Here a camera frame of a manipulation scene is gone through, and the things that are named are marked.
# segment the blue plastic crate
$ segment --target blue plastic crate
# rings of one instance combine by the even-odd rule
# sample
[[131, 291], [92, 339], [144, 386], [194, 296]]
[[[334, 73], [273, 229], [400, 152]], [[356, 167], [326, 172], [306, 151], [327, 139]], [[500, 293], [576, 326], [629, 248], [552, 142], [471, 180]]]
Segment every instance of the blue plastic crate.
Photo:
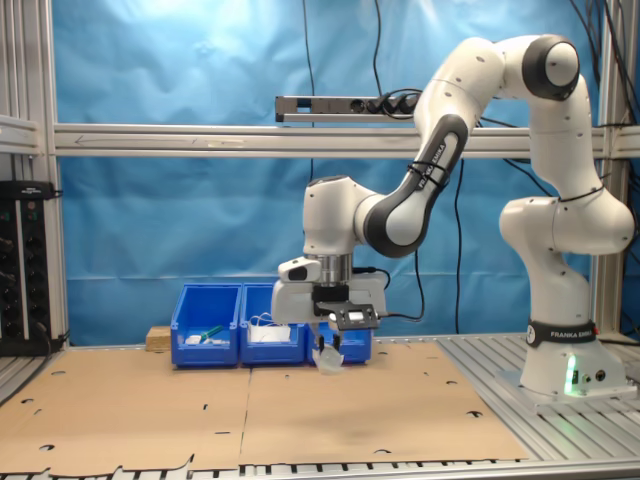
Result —
[[249, 321], [264, 312], [271, 313], [273, 284], [246, 284], [242, 290], [242, 317], [240, 321], [240, 361], [245, 365], [299, 364], [305, 359], [306, 328], [304, 324], [291, 324], [288, 342], [250, 342]]
[[[315, 365], [313, 361], [313, 350], [317, 350], [315, 336], [310, 327], [307, 327], [307, 360], [312, 365]], [[324, 322], [319, 325], [320, 335], [324, 336], [326, 344], [333, 342], [333, 334], [336, 333], [329, 327], [329, 324]], [[365, 363], [371, 359], [371, 344], [372, 344], [373, 332], [371, 330], [349, 330], [344, 332], [342, 337], [342, 345], [340, 346], [340, 353], [344, 355], [343, 363]]]
[[[171, 361], [178, 367], [220, 367], [238, 364], [238, 318], [241, 284], [185, 284], [171, 320]], [[212, 338], [225, 344], [188, 345], [184, 341], [216, 325]]]

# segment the cardboard sheet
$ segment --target cardboard sheet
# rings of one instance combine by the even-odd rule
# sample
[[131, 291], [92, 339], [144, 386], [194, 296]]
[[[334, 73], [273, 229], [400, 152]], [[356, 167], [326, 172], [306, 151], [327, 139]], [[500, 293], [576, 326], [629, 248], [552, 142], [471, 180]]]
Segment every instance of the cardboard sheet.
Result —
[[68, 352], [0, 409], [0, 472], [95, 476], [192, 456], [194, 470], [237, 468], [248, 386], [246, 369], [174, 370], [169, 353]]
[[338, 376], [72, 351], [0, 408], [0, 474], [171, 470], [192, 456], [192, 470], [526, 458], [435, 344], [377, 346], [369, 365]]
[[376, 348], [367, 366], [336, 376], [254, 369], [240, 462], [526, 458], [437, 345]]

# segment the cable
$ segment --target cable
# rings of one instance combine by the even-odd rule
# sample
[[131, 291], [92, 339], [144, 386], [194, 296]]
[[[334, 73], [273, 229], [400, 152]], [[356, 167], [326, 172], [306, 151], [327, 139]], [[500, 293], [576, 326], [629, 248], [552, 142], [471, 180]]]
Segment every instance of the cable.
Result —
[[5, 397], [3, 400], [0, 400], [0, 407], [2, 407], [3, 405], [5, 405], [9, 400], [11, 400], [13, 397], [15, 397], [18, 393], [20, 393], [34, 378], [36, 378], [38, 375], [40, 375], [40, 372], [42, 372], [42, 370], [44, 370], [44, 367], [46, 366], [47, 363], [49, 363], [49, 360], [51, 360], [51, 340], [49, 340], [49, 335], [47, 334], [47, 329], [46, 327], [38, 322], [35, 324], [35, 329], [34, 331], [36, 333], [38, 333], [39, 335], [42, 335], [43, 338], [47, 341], [47, 355], [44, 357], [44, 360], [42, 360], [42, 363], [40, 363], [40, 365], [38, 365], [38, 367], [31, 372], [31, 374], [18, 386], [18, 388], [16, 388], [12, 393], [9, 394], [8, 397]]
[[[373, 53], [373, 75], [376, 78], [376, 86], [378, 87], [378, 94], [382, 97], [382, 86], [380, 85], [380, 77], [378, 76], [378, 50], [380, 49], [380, 37], [382, 34], [382, 18], [380, 16], [380, 5], [378, 4], [378, 0], [374, 0], [375, 2], [375, 6], [376, 6], [376, 15], [378, 16], [378, 35], [376, 38], [376, 49]], [[413, 93], [422, 93], [422, 90], [418, 90], [415, 88], [403, 88], [400, 90], [394, 90], [390, 93], [388, 93], [387, 95], [391, 96], [394, 93], [399, 93], [399, 92], [404, 92], [404, 91], [409, 91], [409, 92], [413, 92]], [[383, 112], [387, 115], [390, 116], [392, 118], [393, 115], [390, 114], [389, 112], [386, 111], [386, 109], [383, 107]], [[415, 270], [416, 270], [416, 282], [418, 283], [418, 289], [420, 290], [420, 303], [421, 303], [421, 307], [420, 307], [420, 315], [417, 317], [411, 316], [411, 315], [405, 315], [403, 313], [390, 313], [389, 315], [387, 315], [388, 317], [398, 317], [398, 318], [404, 318], [407, 320], [412, 320], [412, 321], [421, 321], [422, 316], [424, 315], [424, 307], [425, 307], [425, 301], [424, 301], [424, 290], [422, 289], [422, 280], [420, 280], [420, 268], [419, 268], [419, 259], [418, 259], [418, 250], [416, 249], [415, 252], [413, 252], [413, 257], [414, 257], [414, 264], [415, 264]]]
[[[311, 53], [309, 51], [309, 25], [307, 21], [307, 0], [302, 0], [302, 15], [304, 17], [304, 44], [307, 48], [307, 65], [309, 66], [309, 78], [311, 79], [311, 96], [316, 95], [316, 84], [313, 80], [313, 69], [311, 68]], [[316, 126], [315, 122], [311, 122], [311, 128]], [[309, 183], [313, 180], [313, 158], [310, 161]]]
[[631, 103], [631, 99], [629, 97], [629, 88], [627, 88], [627, 85], [631, 86], [631, 93], [633, 94], [633, 100], [635, 102], [635, 106], [636, 108], [640, 111], [640, 102], [638, 102], [638, 97], [636, 96], [636, 92], [635, 92], [635, 88], [633, 86], [633, 82], [631, 81], [631, 78], [629, 77], [629, 73], [627, 71], [626, 65], [624, 63], [624, 59], [621, 56], [620, 53], [620, 45], [618, 44], [618, 39], [617, 39], [617, 35], [616, 35], [616, 29], [613, 26], [613, 19], [611, 18], [611, 10], [609, 9], [609, 5], [607, 4], [607, 2], [604, 2], [604, 13], [605, 13], [605, 17], [607, 20], [607, 25], [609, 26], [609, 32], [610, 32], [610, 36], [611, 36], [611, 43], [612, 43], [612, 47], [613, 47], [613, 54], [616, 60], [616, 64], [618, 66], [618, 72], [620, 74], [620, 76], [622, 77], [622, 83], [624, 88], [622, 89], [624, 95], [625, 95], [625, 100], [627, 102], [627, 105], [629, 107], [629, 113], [631, 114], [631, 118], [633, 120], [634, 123], [636, 123], [636, 116], [635, 116], [635, 112], [633, 110], [633, 106]]
[[600, 72], [598, 71], [598, 55], [596, 53], [596, 47], [593, 44], [593, 38], [591, 38], [591, 32], [589, 31], [589, 27], [587, 26], [587, 23], [584, 21], [584, 17], [582, 16], [582, 13], [580, 13], [580, 10], [578, 9], [578, 6], [576, 5], [576, 3], [573, 0], [569, 0], [569, 1], [571, 2], [571, 6], [573, 7], [576, 14], [578, 15], [578, 18], [580, 19], [580, 23], [582, 23], [582, 26], [584, 27], [584, 31], [587, 34], [587, 38], [589, 39], [589, 49], [591, 50], [591, 67], [593, 68], [593, 76], [596, 79], [596, 83], [599, 86]]
[[419, 323], [422, 320], [422, 316], [424, 315], [424, 290], [422, 289], [422, 281], [420, 280], [420, 273], [418, 270], [418, 264], [419, 264], [418, 250], [413, 252], [413, 259], [414, 259], [414, 266], [416, 269], [416, 281], [418, 282], [418, 289], [420, 289], [420, 299], [421, 299], [420, 315], [417, 315], [414, 317], [413, 315], [406, 315], [404, 313], [389, 312], [387, 315], [385, 315], [385, 318], [388, 318], [388, 317], [404, 318], [407, 320], [411, 320], [412, 322], [415, 322], [415, 323]]
[[384, 286], [384, 289], [386, 290], [387, 288], [389, 288], [389, 285], [391, 285], [391, 274], [384, 268], [378, 267], [376, 267], [376, 272], [384, 273], [387, 276], [387, 284]]
[[462, 175], [464, 174], [464, 158], [460, 159], [460, 179], [456, 188], [456, 196], [453, 200], [453, 210], [456, 213], [456, 223], [458, 224], [458, 263], [456, 265], [456, 310], [455, 325], [456, 333], [460, 333], [460, 266], [462, 264], [462, 224], [460, 223], [460, 212], [458, 212], [458, 197], [460, 196], [460, 188], [462, 187]]
[[518, 165], [516, 165], [515, 163], [512, 163], [511, 160], [509, 160], [508, 158], [503, 158], [502, 160], [504, 160], [506, 163], [508, 163], [509, 165], [511, 165], [513, 168], [515, 168], [516, 170], [520, 170], [522, 173], [524, 173], [527, 177], [529, 177], [531, 179], [531, 181], [533, 183], [536, 184], [536, 186], [542, 190], [544, 192], [544, 194], [547, 197], [553, 197], [553, 195], [551, 195], [551, 193], [549, 193], [549, 191], [544, 188], [542, 185], [540, 185], [540, 182], [538, 182], [538, 180], [536, 180], [536, 178], [531, 175], [529, 172], [527, 172], [524, 168], [520, 168]]
[[382, 87], [380, 86], [380, 77], [378, 77], [378, 50], [380, 49], [380, 36], [382, 33], [382, 19], [380, 18], [380, 5], [378, 0], [374, 0], [376, 4], [376, 14], [378, 15], [378, 38], [376, 38], [376, 50], [373, 52], [373, 74], [376, 77], [376, 85], [378, 86], [378, 94], [382, 96]]
[[631, 328], [632, 328], [632, 330], [630, 332], [623, 333], [623, 335], [630, 335], [632, 333], [636, 333], [637, 335], [640, 335], [640, 328], [638, 328], [636, 326], [636, 322], [633, 321], [633, 318], [631, 318], [631, 315], [629, 315], [624, 310], [621, 310], [621, 313], [622, 313], [623, 317], [625, 317], [627, 320], [629, 320], [629, 323], [631, 324]]
[[503, 122], [502, 120], [494, 120], [493, 118], [489, 118], [489, 117], [480, 117], [480, 120], [484, 120], [485, 122], [489, 122], [489, 123], [495, 123], [496, 125], [502, 125], [503, 127], [518, 128], [517, 126], [511, 123]]

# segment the blue backdrop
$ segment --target blue backdrop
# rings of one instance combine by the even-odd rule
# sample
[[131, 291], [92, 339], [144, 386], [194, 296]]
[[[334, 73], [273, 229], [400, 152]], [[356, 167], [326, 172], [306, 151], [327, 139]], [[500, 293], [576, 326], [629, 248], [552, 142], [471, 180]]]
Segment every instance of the blue backdrop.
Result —
[[[317, 95], [376, 95], [373, 0], [309, 0]], [[276, 95], [309, 95], [301, 0], [54, 0], [61, 122], [273, 125]], [[569, 37], [597, 118], [587, 38], [569, 2], [381, 0], [378, 68], [385, 91], [420, 87], [463, 39], [534, 33]], [[526, 125], [523, 103], [486, 115]], [[316, 177], [348, 174], [388, 192], [406, 160], [316, 160]], [[260, 281], [302, 252], [308, 159], [63, 158], [71, 339], [141, 342], [168, 324], [183, 283]], [[381, 334], [452, 333], [459, 170], [441, 195], [420, 253], [427, 313]], [[523, 331], [526, 272], [502, 240], [513, 198], [539, 194], [500, 160], [468, 160], [459, 200], [463, 332]], [[412, 258], [359, 247], [357, 265], [389, 269], [389, 307], [416, 313]], [[588, 272], [588, 258], [571, 259]]]

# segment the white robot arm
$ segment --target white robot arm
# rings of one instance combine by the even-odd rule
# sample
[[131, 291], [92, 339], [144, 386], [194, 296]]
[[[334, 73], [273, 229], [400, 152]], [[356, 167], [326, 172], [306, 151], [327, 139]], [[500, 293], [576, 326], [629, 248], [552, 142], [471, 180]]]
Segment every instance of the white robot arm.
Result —
[[[433, 205], [494, 96], [528, 103], [533, 170], [560, 195], [512, 201], [500, 217], [503, 237], [522, 258], [531, 283], [529, 338], [533, 356], [539, 358], [536, 372], [525, 367], [523, 384], [558, 394], [566, 368], [555, 368], [557, 378], [548, 381], [538, 367], [545, 359], [547, 367], [557, 366], [558, 356], [566, 367], [573, 355], [567, 351], [578, 345], [591, 348], [587, 357], [598, 358], [608, 372], [615, 370], [609, 381], [599, 380], [602, 386], [620, 385], [624, 373], [619, 362], [595, 341], [588, 284], [567, 266], [562, 252], [619, 252], [631, 241], [634, 221], [597, 175], [589, 96], [578, 55], [557, 35], [462, 42], [416, 105], [421, 146], [402, 183], [390, 194], [378, 194], [345, 176], [310, 183], [304, 200], [304, 256], [280, 265], [273, 317], [312, 326], [329, 321], [338, 331], [376, 328], [379, 319], [388, 316], [384, 279], [379, 274], [352, 274], [354, 247], [367, 244], [396, 258], [420, 246]], [[554, 360], [549, 360], [551, 353]]]

